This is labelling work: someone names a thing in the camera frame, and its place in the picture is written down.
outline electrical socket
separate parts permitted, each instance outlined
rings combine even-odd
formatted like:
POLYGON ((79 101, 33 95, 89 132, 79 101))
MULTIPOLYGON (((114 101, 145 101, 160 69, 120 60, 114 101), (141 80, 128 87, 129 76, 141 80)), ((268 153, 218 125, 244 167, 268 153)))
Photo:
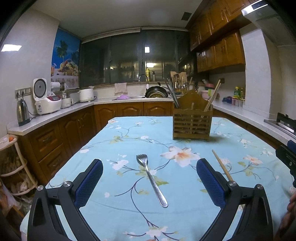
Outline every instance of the electrical socket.
POLYGON ((31 92, 32 92, 31 87, 15 90, 15 98, 17 98, 17 93, 18 93, 18 98, 21 98, 22 97, 22 92, 24 92, 24 96, 31 95, 31 92))

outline ceiling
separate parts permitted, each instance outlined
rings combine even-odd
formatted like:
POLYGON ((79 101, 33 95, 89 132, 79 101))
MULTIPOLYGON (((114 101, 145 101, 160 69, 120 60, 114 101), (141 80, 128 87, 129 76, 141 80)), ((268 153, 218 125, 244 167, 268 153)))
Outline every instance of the ceiling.
POLYGON ((185 28, 184 12, 202 0, 37 0, 32 8, 60 21, 60 27, 85 38, 133 27, 185 28))

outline dish cloth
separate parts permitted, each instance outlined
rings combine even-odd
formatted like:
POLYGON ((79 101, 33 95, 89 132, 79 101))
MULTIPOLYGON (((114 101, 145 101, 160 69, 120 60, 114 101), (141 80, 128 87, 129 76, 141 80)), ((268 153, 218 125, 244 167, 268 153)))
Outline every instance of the dish cloth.
POLYGON ((114 95, 127 94, 128 93, 126 83, 114 84, 114 87, 115 87, 114 95))

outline gas stove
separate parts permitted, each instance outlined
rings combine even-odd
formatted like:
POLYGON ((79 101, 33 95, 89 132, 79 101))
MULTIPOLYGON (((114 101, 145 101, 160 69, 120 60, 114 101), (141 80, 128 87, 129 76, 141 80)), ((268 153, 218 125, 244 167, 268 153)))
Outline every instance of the gas stove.
POLYGON ((296 120, 289 118, 288 115, 278 113, 276 120, 264 120, 264 122, 296 139, 296 120))

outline white rice cooker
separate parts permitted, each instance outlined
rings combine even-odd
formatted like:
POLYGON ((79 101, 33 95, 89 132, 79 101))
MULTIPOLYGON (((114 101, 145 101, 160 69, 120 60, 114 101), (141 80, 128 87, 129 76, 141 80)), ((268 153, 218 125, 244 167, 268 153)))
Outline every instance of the white rice cooker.
POLYGON ((62 105, 60 96, 48 96, 47 82, 44 78, 33 80, 33 98, 36 101, 37 113, 40 115, 55 112, 62 105))
POLYGON ((79 91, 79 100, 80 102, 87 102, 94 100, 94 89, 84 89, 79 91))

